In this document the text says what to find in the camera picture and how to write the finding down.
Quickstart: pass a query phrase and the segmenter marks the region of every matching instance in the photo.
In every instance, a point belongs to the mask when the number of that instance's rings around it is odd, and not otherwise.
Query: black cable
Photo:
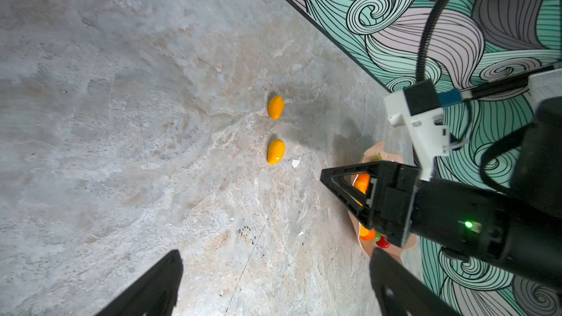
[[[527,124],[526,126],[523,126],[520,129],[511,132],[507,136],[492,144],[492,146],[484,152],[484,155],[482,155],[481,157],[480,168],[478,170],[480,172],[480,178],[485,185],[498,192],[514,196],[513,191],[510,188],[502,186],[495,180],[491,179],[490,176],[488,176],[488,174],[486,173],[486,165],[488,165],[490,161],[499,157],[504,152],[520,146],[523,142],[525,132],[531,127],[533,127],[532,124]]]
[[[431,12],[429,13],[429,17],[427,18],[427,22],[425,23],[425,27],[423,29],[423,33],[421,34],[420,40],[420,47],[418,49],[418,61],[416,63],[416,82],[425,81],[425,60],[427,60],[427,51],[429,49],[429,41],[431,40],[431,35],[433,33],[433,29],[437,24],[437,19],[445,9],[445,6],[449,0],[437,0]]]

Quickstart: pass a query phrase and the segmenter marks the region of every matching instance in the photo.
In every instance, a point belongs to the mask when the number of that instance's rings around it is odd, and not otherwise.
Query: orange
[[[363,227],[363,225],[360,223],[359,224],[359,237],[361,239],[363,239],[364,241],[371,241],[375,238],[376,236],[376,232],[374,229],[371,229],[370,231],[366,228]]]

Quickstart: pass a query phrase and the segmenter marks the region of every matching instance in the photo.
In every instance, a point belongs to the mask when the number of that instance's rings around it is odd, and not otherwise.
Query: wall mural
[[[416,53],[436,0],[289,0],[389,91],[414,83]],[[559,60],[558,0],[451,0],[429,46],[426,77],[438,92],[468,88]],[[533,119],[526,88],[473,101],[470,144],[437,160],[438,175],[484,187],[480,157],[501,137]],[[446,109],[460,134],[462,105]],[[488,164],[507,183],[518,151]],[[460,263],[422,239],[425,284],[464,315],[562,315],[555,294],[479,260]]]

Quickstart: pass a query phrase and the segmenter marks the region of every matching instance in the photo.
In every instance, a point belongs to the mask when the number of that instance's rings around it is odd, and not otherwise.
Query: marble floor
[[[0,43],[0,314],[93,315],[171,249],[174,315],[380,314],[319,176],[411,143],[284,0],[0,0]]]

